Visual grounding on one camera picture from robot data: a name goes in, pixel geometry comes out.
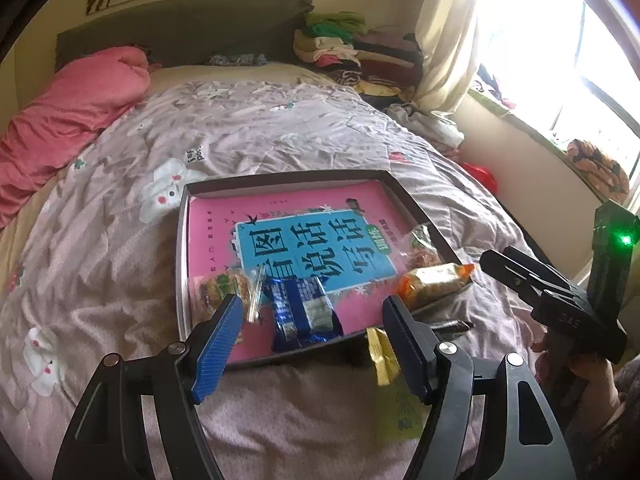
headboard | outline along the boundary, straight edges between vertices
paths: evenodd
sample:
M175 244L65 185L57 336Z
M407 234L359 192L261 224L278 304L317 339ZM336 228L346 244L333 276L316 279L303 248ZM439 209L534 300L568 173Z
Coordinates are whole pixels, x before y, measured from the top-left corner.
M311 0L161 0L129 7L58 34L56 70L111 46L148 48L166 68L212 54L266 54L295 63L293 35Z

blue snack package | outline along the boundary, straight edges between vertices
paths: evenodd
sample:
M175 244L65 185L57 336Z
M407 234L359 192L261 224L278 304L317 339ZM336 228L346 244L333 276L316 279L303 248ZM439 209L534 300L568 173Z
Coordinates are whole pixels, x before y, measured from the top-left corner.
M265 277L262 289L271 300L276 323L274 352L295 350L343 334L338 316L322 286L324 281L324 276Z

silver bolt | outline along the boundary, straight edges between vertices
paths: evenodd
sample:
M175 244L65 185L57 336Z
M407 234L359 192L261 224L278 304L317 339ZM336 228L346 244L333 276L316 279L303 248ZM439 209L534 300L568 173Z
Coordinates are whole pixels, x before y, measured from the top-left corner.
M182 341L171 343L168 347L169 354L171 355L180 355L186 349L187 345L185 345Z
M115 366L118 362L120 362L120 356L118 354L105 355L102 360L102 364L105 366Z
M448 354L448 355L455 354L458 351L458 347L455 346L453 343L450 343L449 341L443 341L442 343L440 343L438 345L438 349L443 354Z
M522 366L524 364L524 359L519 354L515 353L507 355L507 361L512 366Z

box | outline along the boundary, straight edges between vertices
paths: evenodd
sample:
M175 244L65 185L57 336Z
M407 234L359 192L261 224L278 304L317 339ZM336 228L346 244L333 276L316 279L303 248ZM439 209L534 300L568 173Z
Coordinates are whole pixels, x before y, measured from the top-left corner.
M193 328L190 273L224 274L228 268L256 264L280 277L327 275L325 287L345 335L271 354L274 323L265 307L263 323L244 324L230 364L284 362L359 338L366 326L382 322L382 301L408 270L398 254L400 238L418 224L428 226L443 262L460 263L420 206L386 171L300 171L187 184L176 249L180 338L186 339Z

green towel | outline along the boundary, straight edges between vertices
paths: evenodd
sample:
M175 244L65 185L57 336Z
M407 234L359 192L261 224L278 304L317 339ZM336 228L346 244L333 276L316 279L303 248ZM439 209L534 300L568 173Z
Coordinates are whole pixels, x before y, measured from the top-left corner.
M302 29L303 34L310 38L340 38L344 43L353 44L353 34L331 22L318 23Z
M367 33L367 20L358 12L349 12L348 10L328 14L312 12L306 17L306 24L309 27L320 23L333 23L347 32Z

